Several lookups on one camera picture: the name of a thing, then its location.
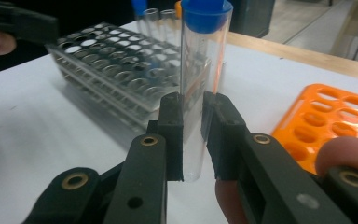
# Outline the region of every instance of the white tabletop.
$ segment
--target white tabletop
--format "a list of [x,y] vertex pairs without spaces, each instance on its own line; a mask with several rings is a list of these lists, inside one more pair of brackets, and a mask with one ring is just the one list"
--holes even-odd
[[[228,45],[222,93],[252,132],[271,133],[309,84],[358,93],[358,79]],[[100,174],[135,136],[67,85],[50,56],[0,72],[0,224],[21,223],[48,183],[74,167]],[[169,183],[168,223],[225,223],[206,153],[195,183]]]

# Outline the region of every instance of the clear test tube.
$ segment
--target clear test tube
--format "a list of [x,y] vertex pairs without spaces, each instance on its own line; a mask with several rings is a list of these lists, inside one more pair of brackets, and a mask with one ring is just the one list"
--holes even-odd
[[[186,182],[200,177],[212,117],[212,111],[202,111],[203,93],[217,93],[232,9],[227,0],[182,0],[181,94]],[[205,135],[201,134],[201,122]]]
[[144,11],[148,36],[154,44],[161,41],[161,31],[159,29],[159,10],[157,8],[149,8]]
[[176,48],[180,46],[181,40],[181,24],[176,17],[175,9],[167,9],[161,11],[161,32],[165,46],[174,45]]
[[147,9],[146,0],[131,0],[133,11],[135,13],[136,26],[138,33],[148,36],[144,11]]

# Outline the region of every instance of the glass tube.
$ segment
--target glass tube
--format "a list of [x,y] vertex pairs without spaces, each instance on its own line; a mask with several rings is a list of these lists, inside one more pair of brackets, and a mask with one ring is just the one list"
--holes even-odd
[[145,21],[148,36],[157,44],[161,41],[161,31],[159,29],[159,11],[157,8],[149,8],[145,10]]
[[[204,11],[205,4],[212,4],[216,10]],[[200,177],[213,112],[203,109],[212,108],[210,105],[203,107],[203,94],[206,91],[217,93],[232,5],[225,0],[195,0],[192,4],[182,0],[182,10],[184,178],[186,182],[193,182]]]
[[165,46],[174,45],[179,48],[180,46],[180,34],[181,26],[176,17],[176,10],[167,9],[161,11],[161,25],[162,25],[162,41]]

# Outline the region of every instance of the black plastic part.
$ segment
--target black plastic part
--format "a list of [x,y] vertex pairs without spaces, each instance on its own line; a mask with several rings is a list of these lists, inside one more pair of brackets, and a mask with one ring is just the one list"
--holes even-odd
[[23,223],[92,223],[102,199],[99,185],[100,177],[94,170],[65,171],[53,179]]
[[37,44],[56,43],[58,20],[54,17],[0,2],[0,31]]
[[104,224],[166,223],[166,144],[157,134],[136,137],[124,162]]
[[[240,174],[242,202],[250,223],[351,223],[272,136],[248,134],[239,146],[247,170]],[[250,187],[259,198],[249,194]]]
[[183,181],[183,96],[173,92],[161,98],[158,134],[167,141],[167,180]]
[[351,223],[276,139],[250,133],[221,94],[215,98],[208,150],[217,178],[238,178],[249,223]]
[[[225,95],[217,93],[214,96],[211,92],[205,92],[202,111],[209,111],[207,107],[211,105],[214,110],[207,148],[212,157],[214,175],[221,180],[236,180],[240,157],[237,142],[245,135],[244,131],[247,131],[246,123]],[[206,122],[202,122],[204,132],[208,130]]]
[[322,186],[353,223],[358,223],[358,170],[333,167],[327,172]]

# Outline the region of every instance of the blue cap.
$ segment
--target blue cap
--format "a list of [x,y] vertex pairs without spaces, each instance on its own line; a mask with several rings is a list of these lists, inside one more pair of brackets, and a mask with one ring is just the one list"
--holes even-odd
[[147,9],[147,0],[131,0],[133,10],[137,16],[144,15],[144,11]]
[[182,0],[183,19],[196,33],[211,34],[227,21],[233,6],[227,0]]

